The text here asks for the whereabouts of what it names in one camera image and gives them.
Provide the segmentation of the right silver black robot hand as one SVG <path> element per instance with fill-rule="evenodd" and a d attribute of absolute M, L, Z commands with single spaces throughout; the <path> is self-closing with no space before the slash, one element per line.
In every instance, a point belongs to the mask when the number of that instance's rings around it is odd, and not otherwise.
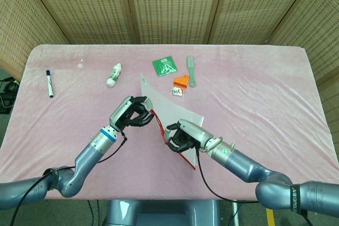
<path fill-rule="evenodd" d="M 207 153 L 222 142 L 222 137 L 215 138 L 204 128 L 184 119 L 168 125 L 164 138 L 165 144 L 177 153 L 183 153 L 193 148 Z"/>

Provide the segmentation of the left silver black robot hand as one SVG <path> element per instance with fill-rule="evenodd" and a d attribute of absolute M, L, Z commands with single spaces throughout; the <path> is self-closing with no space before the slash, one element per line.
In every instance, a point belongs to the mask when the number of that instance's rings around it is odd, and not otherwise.
<path fill-rule="evenodd" d="M 122 132 L 125 127 L 142 127 L 151 122 L 154 115 L 146 107 L 146 96 L 128 96 L 117 107 L 109 118 L 110 126 Z"/>

